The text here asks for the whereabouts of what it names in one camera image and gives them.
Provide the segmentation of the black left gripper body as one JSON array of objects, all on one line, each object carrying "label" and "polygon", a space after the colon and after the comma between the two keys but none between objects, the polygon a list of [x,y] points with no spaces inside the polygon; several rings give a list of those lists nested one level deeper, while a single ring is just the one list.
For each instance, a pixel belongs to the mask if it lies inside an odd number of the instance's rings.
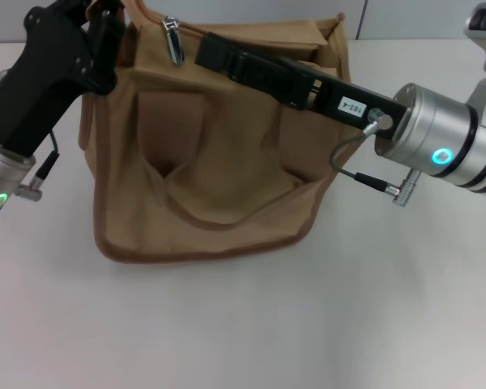
[{"label": "black left gripper body", "polygon": [[81,26],[89,1],[34,6],[24,17],[23,52],[0,82],[0,147],[30,157],[86,89],[80,66],[90,58]]}]

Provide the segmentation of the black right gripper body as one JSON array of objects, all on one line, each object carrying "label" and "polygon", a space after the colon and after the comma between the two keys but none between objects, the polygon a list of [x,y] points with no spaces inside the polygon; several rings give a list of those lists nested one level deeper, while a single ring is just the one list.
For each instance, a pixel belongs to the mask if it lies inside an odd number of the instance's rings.
[{"label": "black right gripper body", "polygon": [[380,109],[393,121],[390,129],[379,131],[380,137],[393,138],[407,112],[405,105],[333,76],[323,76],[319,80],[321,85],[313,103],[315,113],[364,130],[369,124],[369,111]]}]

